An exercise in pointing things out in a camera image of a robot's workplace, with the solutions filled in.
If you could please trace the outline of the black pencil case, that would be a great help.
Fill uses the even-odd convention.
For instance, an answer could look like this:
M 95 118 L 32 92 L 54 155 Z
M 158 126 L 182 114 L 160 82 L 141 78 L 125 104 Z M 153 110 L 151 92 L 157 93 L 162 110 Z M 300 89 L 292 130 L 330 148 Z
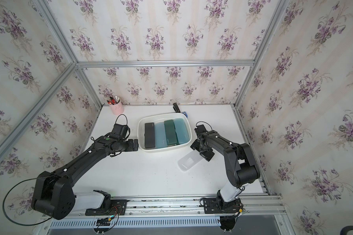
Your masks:
M 148 122 L 145 123 L 144 127 L 145 149 L 153 149 L 156 147 L 155 124 L 153 122 Z

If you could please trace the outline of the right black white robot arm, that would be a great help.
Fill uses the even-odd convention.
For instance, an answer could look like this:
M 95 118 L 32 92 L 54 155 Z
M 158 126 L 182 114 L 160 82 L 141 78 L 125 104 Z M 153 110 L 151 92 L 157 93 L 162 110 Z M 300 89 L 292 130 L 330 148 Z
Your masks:
M 250 146 L 229 141 L 213 129 L 206 130 L 203 124 L 195 127 L 195 133 L 197 139 L 191 148 L 198 151 L 202 158 L 209 162 L 214 156 L 214 151 L 224 158 L 228 182 L 217 193 L 217 207 L 223 211 L 239 206 L 239 194 L 245 185 L 260 178 L 260 169 Z

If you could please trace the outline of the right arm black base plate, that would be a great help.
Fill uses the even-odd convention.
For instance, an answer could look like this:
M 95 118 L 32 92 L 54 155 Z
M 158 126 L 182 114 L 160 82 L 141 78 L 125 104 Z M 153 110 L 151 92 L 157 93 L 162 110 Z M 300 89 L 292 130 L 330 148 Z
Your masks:
M 225 202 L 220 197 L 201 198 L 200 206 L 204 208 L 205 214 L 239 214 L 243 211 L 243 204 L 240 199 L 234 199 L 231 202 Z

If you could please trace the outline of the pink pen holder cup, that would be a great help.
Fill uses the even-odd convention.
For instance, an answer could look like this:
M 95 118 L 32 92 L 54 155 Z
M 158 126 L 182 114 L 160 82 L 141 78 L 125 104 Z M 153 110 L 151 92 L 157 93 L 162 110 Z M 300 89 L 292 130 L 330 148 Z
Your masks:
M 110 108 L 112 110 L 112 113 L 116 116 L 119 116 L 124 113 L 124 107 L 121 101 L 116 104 L 111 104 Z

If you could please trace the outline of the black stapler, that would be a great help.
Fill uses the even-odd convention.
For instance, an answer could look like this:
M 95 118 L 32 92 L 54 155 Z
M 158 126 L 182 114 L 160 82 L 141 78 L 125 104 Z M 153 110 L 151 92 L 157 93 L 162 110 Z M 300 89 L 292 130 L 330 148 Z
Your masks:
M 177 103 L 173 103 L 173 109 L 176 113 L 181 113 L 180 108 Z

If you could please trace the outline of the pens in cup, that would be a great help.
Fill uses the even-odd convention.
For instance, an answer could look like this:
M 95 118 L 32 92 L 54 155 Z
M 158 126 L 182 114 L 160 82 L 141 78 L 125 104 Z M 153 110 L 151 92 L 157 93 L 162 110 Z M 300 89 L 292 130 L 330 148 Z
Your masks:
M 119 104 L 119 102 L 120 102 L 120 98 L 118 96 L 109 97 L 107 99 L 107 103 L 109 105 L 116 105 L 116 104 Z

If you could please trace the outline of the light teal pencil case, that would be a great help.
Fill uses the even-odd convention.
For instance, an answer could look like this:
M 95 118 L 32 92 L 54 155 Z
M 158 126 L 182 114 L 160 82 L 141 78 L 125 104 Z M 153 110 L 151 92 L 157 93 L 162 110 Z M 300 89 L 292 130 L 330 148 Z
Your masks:
M 164 122 L 155 124 L 155 141 L 156 149 L 167 147 Z
M 188 143 L 190 141 L 190 137 L 184 119 L 174 119 L 174 126 L 178 144 L 183 145 L 185 143 Z

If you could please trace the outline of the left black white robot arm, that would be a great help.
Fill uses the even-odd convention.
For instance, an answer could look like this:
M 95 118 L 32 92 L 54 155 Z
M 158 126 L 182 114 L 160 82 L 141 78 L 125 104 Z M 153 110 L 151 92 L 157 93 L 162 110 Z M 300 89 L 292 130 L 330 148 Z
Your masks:
M 92 140 L 92 145 L 75 159 L 53 172 L 44 171 L 36 178 L 31 201 L 33 210 L 57 220 L 65 218 L 76 205 L 73 187 L 89 169 L 107 156 L 139 148 L 137 139 L 125 140 L 110 134 Z

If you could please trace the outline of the white plastic storage box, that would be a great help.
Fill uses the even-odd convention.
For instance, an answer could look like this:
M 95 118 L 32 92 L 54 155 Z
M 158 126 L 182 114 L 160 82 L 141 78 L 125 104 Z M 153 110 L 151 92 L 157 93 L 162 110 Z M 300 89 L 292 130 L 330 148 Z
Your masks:
M 145 152 L 163 152 L 186 147 L 192 142 L 192 131 L 182 113 L 149 116 L 138 122 L 139 147 Z

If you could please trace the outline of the clear pencil case front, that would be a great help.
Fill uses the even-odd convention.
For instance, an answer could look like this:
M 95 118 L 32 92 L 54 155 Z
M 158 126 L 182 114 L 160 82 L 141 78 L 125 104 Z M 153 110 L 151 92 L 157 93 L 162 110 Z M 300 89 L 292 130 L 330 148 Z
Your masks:
M 195 166 L 197 163 L 199 163 L 201 160 L 203 160 L 203 157 L 200 155 L 200 153 L 196 150 L 193 150 L 184 157 L 182 157 L 177 162 L 177 165 L 181 171 L 186 172 L 193 166 Z

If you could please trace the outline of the dark green pencil case front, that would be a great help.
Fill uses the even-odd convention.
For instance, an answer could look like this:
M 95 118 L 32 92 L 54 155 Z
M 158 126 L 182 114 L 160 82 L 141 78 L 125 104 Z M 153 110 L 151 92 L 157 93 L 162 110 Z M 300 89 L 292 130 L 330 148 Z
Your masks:
M 166 142 L 167 146 L 175 146 L 177 145 L 177 134 L 175 129 L 175 124 L 172 119 L 166 120 L 164 122 L 165 134 L 166 134 Z

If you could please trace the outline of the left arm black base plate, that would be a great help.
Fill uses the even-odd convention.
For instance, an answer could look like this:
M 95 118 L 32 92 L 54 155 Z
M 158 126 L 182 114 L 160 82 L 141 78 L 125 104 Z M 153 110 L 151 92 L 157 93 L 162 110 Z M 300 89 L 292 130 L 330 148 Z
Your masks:
M 111 200 L 110 203 L 104 202 L 102 206 L 97 209 L 87 209 L 86 216 L 99 216 L 99 215 L 124 215 L 127 206 L 127 200 Z

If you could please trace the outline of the aluminium front rail frame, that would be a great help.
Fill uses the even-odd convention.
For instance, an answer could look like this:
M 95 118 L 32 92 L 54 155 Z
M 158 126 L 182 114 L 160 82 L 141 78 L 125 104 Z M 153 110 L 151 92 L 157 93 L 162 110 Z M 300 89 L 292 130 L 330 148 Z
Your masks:
M 62 220 L 50 220 L 37 225 L 33 234 L 47 235 L 51 230 L 87 229 L 97 235 L 107 234 L 120 228 L 173 228 L 219 227 L 232 232 L 244 219 L 269 216 L 274 220 L 276 231 L 282 235 L 295 234 L 286 209 L 278 196 L 241 194 L 244 208 L 239 214 L 205 214 L 199 200 L 203 197 L 117 197 L 127 200 L 124 215 L 86 216 L 85 211 L 71 213 Z

